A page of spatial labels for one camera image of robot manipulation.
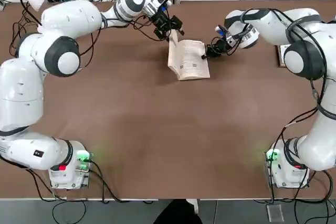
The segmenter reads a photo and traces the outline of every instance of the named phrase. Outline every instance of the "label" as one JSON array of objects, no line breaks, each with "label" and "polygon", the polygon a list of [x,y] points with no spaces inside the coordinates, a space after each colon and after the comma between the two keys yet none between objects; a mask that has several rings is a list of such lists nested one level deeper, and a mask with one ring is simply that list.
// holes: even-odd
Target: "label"
[{"label": "label", "polygon": [[35,150],[33,155],[37,156],[37,157],[43,157],[43,154],[44,154],[44,152],[39,151],[39,150]]},{"label": "label", "polygon": [[303,170],[293,170],[292,176],[302,177],[304,175]]},{"label": "label", "polygon": [[4,145],[0,145],[0,152],[2,153],[6,153],[8,150],[8,147],[4,146]]}]

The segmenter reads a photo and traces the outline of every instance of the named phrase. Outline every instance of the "white device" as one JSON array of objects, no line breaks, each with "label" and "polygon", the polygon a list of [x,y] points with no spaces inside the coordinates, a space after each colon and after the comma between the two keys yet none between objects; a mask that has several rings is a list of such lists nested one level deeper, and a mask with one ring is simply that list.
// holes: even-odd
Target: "white device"
[{"label": "white device", "polygon": [[[295,34],[290,36],[286,29],[292,22],[276,10],[234,10],[226,17],[225,27],[232,36],[235,36],[243,31],[246,24],[249,24],[273,45],[291,44],[285,52],[285,64],[289,71],[300,77],[316,80],[321,78],[325,71],[327,72],[328,79],[321,102],[322,108],[319,108],[317,119],[310,132],[305,136],[284,140],[284,142],[280,139],[277,145],[274,146],[274,143],[266,154],[269,172],[269,159],[273,157],[270,176],[273,176],[277,187],[298,188],[300,185],[302,187],[307,185],[309,169],[315,171],[330,169],[336,162],[336,120],[332,115],[336,113],[336,57],[334,56],[336,24],[335,22],[323,23],[319,13],[309,8],[289,10],[284,14],[300,24],[315,38],[325,54],[327,69],[324,69],[318,45],[295,26],[293,31],[301,36],[303,41]],[[251,45],[256,42],[254,35],[255,33],[246,40]]]},{"label": "white device", "polygon": [[[44,0],[28,0],[38,10]],[[67,141],[28,127],[43,115],[43,81],[48,73],[69,77],[80,67],[76,38],[99,29],[124,26],[144,12],[162,13],[168,0],[118,0],[107,12],[91,2],[76,0],[43,11],[38,33],[19,42],[16,58],[0,67],[0,155],[32,169],[48,170],[53,188],[78,189],[87,185],[90,155],[77,141]]]}]

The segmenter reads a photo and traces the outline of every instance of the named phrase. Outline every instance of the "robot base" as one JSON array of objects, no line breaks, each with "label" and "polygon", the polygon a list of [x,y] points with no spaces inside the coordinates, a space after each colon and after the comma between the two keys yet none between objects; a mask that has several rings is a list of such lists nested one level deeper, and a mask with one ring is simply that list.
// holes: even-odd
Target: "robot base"
[{"label": "robot base", "polygon": [[[295,138],[288,139],[285,140],[285,143],[289,145],[289,142],[294,140]],[[286,150],[285,144],[282,140],[279,140],[276,147],[274,149],[273,148],[274,144],[272,145],[272,148],[265,153],[265,170],[269,185],[270,177],[272,176],[272,184],[275,184],[278,188],[299,188],[301,183],[301,188],[308,186],[309,168],[302,164],[292,165],[289,162],[288,156],[290,156],[289,158],[297,159],[298,162],[299,159],[296,156],[293,157],[293,154]],[[273,151],[273,161],[271,164],[270,160]]]},{"label": "robot base", "polygon": [[77,141],[70,143],[73,154],[66,168],[57,171],[48,170],[52,188],[79,189],[89,186],[92,154],[88,153],[81,143]]}]

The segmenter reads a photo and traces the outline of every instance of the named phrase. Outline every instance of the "gray cable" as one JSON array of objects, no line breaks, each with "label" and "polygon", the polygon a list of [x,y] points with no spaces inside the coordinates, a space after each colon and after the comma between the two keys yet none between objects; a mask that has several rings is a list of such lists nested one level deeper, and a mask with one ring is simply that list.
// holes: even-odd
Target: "gray cable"
[{"label": "gray cable", "polygon": [[216,200],[215,216],[214,216],[214,221],[212,222],[212,224],[215,224],[215,223],[216,223],[217,207],[218,207],[218,200]]}]

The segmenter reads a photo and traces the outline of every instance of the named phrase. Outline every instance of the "desk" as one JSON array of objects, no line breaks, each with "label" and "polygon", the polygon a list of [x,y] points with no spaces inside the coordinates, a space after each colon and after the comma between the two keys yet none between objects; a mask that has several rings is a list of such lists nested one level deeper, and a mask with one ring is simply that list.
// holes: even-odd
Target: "desk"
[{"label": "desk", "polygon": [[[185,39],[210,42],[214,27],[233,9],[311,7],[330,20],[335,4],[183,2],[170,14],[183,21]],[[98,6],[106,10],[110,3]],[[9,57],[12,23],[20,13],[18,4],[0,13],[1,61]],[[90,37],[79,44],[84,51]],[[309,82],[278,68],[275,47],[262,39],[254,48],[211,60],[207,80],[177,81],[166,66],[167,53],[166,42],[148,40],[132,27],[103,30],[87,69],[67,79],[46,78],[45,113],[32,129],[82,142],[122,198],[269,198],[263,151],[287,122],[314,106]],[[305,134],[311,125],[293,126],[285,136]],[[2,162],[0,169],[0,198],[37,197],[29,174]],[[322,174],[317,179],[300,197],[324,196],[328,183]],[[92,179],[89,189],[59,193],[98,198],[101,184]],[[276,190],[278,197],[294,193]]]}]

